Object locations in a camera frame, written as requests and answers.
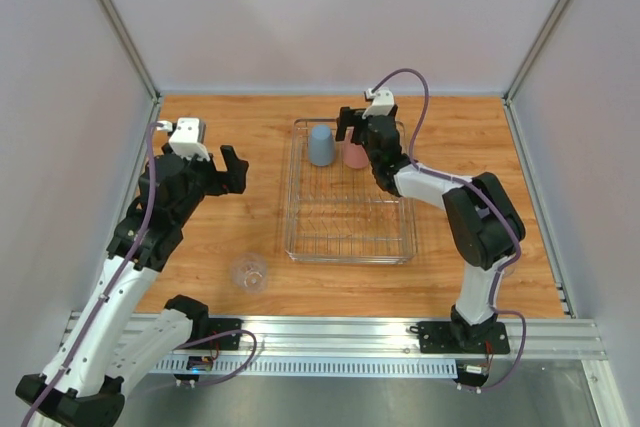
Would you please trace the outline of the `clear glass cup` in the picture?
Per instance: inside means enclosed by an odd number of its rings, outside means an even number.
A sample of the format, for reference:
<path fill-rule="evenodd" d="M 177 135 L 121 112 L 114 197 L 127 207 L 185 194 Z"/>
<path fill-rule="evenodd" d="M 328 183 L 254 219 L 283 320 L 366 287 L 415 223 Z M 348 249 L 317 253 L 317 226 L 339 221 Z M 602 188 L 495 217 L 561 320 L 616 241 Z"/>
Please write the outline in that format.
<path fill-rule="evenodd" d="M 267 287 L 268 265 L 260 254 L 248 252 L 236 257 L 230 274 L 233 284 L 247 292 L 259 293 Z"/>

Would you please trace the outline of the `blue plastic cup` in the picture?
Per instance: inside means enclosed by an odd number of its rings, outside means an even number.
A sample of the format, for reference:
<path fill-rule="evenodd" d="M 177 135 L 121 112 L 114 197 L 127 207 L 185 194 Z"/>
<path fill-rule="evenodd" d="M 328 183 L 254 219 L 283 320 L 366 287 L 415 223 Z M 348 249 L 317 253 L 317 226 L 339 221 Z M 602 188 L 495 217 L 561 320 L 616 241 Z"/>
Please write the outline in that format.
<path fill-rule="evenodd" d="M 317 167 L 327 167 L 335 160 L 335 144 L 331 128 L 315 125 L 308 136 L 308 159 Z"/>

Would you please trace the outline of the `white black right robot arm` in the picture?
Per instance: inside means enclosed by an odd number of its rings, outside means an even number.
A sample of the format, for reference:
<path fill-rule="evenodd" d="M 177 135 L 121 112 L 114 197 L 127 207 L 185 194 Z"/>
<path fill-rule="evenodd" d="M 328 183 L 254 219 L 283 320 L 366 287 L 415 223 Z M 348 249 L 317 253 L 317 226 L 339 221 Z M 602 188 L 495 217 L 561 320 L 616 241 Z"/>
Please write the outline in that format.
<path fill-rule="evenodd" d="M 451 309 L 450 337 L 456 348 L 475 351 L 487 339 L 499 311 L 495 306 L 504 271 L 521 255 L 524 224 L 496 175 L 460 177 L 429 169 L 403 151 L 395 114 L 367 115 L 343 107 L 336 139 L 351 130 L 378 187 L 437 207 L 446 213 L 456 249 L 464 260 L 458 299 Z"/>

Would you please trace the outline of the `pink plastic cup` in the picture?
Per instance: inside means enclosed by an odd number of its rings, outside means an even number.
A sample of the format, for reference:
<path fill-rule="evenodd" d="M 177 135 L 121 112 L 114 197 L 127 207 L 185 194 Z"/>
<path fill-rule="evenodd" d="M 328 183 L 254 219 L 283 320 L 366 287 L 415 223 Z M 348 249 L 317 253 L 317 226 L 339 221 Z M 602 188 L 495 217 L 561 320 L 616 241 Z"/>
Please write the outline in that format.
<path fill-rule="evenodd" d="M 342 160 L 351 169 L 363 169 L 369 165 L 369 159 L 364 148 L 350 140 L 345 140 L 343 143 Z"/>

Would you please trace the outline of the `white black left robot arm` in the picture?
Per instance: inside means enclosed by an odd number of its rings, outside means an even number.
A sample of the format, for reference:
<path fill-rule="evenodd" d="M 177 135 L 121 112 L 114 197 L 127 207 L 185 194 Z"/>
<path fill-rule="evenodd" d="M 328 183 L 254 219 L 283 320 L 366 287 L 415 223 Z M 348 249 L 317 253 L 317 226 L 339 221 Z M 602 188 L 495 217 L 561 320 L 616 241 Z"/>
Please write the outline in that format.
<path fill-rule="evenodd" d="M 226 169 L 213 157 L 187 159 L 169 145 L 151 155 L 139 195 L 117 225 L 90 299 L 71 334 L 39 373 L 22 377 L 16 395 L 29 410 L 63 426 L 112 426 L 140 381 L 175 349 L 203 346 L 235 350 L 242 323 L 213 325 L 205 304 L 184 295 L 123 349 L 117 347 L 141 297 L 183 239 L 182 229 L 207 196 L 241 194 L 247 161 L 233 147 L 220 148 Z"/>

